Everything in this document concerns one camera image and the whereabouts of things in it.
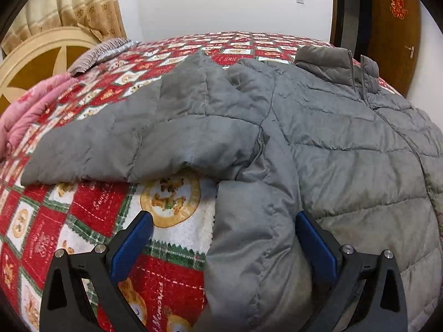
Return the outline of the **grey puffer jacket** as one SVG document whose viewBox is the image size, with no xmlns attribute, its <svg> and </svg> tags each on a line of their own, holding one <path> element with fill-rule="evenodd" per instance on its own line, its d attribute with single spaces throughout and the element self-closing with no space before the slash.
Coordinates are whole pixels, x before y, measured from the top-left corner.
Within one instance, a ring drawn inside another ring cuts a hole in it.
<svg viewBox="0 0 443 332">
<path fill-rule="evenodd" d="M 392 250 L 419 331 L 442 299 L 442 131 L 378 84 L 369 58 L 304 46 L 293 64 L 203 52 L 96 115 L 47 133 L 21 182 L 218 183 L 197 331 L 297 330 L 312 310 L 295 236 L 309 211 L 363 253 Z"/>
</svg>

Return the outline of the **red patchwork bear bedspread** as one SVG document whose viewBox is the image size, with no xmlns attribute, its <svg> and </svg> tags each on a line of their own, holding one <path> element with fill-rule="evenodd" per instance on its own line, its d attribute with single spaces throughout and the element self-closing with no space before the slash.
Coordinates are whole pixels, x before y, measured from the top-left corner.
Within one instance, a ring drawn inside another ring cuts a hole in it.
<svg viewBox="0 0 443 332">
<path fill-rule="evenodd" d="M 88 253 L 109 243 L 140 211 L 153 216 L 153 235 L 118 287 L 146 330 L 197 331 L 208 304 L 204 270 L 218 192 L 215 179 L 191 169 L 142 183 L 24 185 L 25 166 L 42 138 L 125 100 L 195 53 L 222 68 L 244 58 L 293 64 L 304 46 L 334 48 L 309 38 L 244 32 L 140 43 L 77 77 L 29 126 L 1 163 L 1 290 L 31 331 L 41 331 L 41 298 L 55 251 Z M 83 285 L 100 327 L 115 331 L 92 282 L 85 279 Z"/>
</svg>

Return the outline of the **pink quilt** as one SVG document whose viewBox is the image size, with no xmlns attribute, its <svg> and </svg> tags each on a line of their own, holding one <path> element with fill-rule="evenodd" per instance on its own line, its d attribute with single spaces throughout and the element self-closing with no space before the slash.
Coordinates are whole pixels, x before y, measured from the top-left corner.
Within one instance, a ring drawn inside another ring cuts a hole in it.
<svg viewBox="0 0 443 332">
<path fill-rule="evenodd" d="M 1 115 L 1 160 L 11 153 L 29 126 L 77 81 L 65 72 L 42 80 L 13 102 Z"/>
</svg>

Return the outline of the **cream wooden headboard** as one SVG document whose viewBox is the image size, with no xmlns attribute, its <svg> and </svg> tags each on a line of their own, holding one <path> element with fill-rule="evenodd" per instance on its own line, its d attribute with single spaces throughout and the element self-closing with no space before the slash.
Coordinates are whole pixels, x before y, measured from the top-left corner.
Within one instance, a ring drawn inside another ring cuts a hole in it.
<svg viewBox="0 0 443 332">
<path fill-rule="evenodd" d="M 100 40 L 78 27 L 54 28 L 21 43 L 1 62 L 1 111 L 41 80 L 63 74 Z"/>
</svg>

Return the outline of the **striped pillow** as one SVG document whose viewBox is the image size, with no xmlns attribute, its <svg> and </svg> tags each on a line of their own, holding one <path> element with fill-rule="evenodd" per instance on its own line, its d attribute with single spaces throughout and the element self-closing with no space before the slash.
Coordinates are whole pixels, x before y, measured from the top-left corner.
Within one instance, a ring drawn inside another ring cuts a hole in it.
<svg viewBox="0 0 443 332">
<path fill-rule="evenodd" d="M 121 53 L 136 47 L 138 44 L 140 44 L 138 40 L 111 38 L 84 52 L 67 69 L 67 72 L 72 76 L 84 74 L 86 71 L 95 67 L 95 65 L 109 61 Z"/>
</svg>

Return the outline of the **brown wooden door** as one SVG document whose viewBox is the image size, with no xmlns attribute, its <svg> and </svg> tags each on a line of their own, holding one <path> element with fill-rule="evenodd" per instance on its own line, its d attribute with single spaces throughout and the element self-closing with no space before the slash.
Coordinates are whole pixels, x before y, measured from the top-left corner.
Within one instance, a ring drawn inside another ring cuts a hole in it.
<svg viewBox="0 0 443 332">
<path fill-rule="evenodd" d="M 390 0 L 372 0 L 372 29 L 368 56 L 378 63 L 379 73 L 403 97 L 408 94 L 421 40 L 421 4 L 404 0 L 408 14 L 403 20 L 390 11 Z M 410 59 L 405 46 L 415 46 Z"/>
</svg>

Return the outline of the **red door decoration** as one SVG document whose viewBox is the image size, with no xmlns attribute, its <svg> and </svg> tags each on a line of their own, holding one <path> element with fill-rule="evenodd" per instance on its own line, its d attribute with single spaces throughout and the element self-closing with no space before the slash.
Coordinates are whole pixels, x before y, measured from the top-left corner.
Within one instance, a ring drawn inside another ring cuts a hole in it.
<svg viewBox="0 0 443 332">
<path fill-rule="evenodd" d="M 390 0 L 390 11 L 394 17 L 400 20 L 403 20 L 408 14 L 404 0 Z"/>
</svg>

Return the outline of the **beige patterned curtain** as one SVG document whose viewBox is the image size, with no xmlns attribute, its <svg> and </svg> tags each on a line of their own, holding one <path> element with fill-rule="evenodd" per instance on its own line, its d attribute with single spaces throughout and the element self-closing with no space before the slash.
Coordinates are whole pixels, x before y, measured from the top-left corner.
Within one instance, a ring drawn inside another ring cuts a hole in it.
<svg viewBox="0 0 443 332">
<path fill-rule="evenodd" d="M 66 26 L 100 41 L 126 36 L 118 0 L 28 0 L 2 39 L 2 51 L 8 55 L 32 36 Z"/>
</svg>

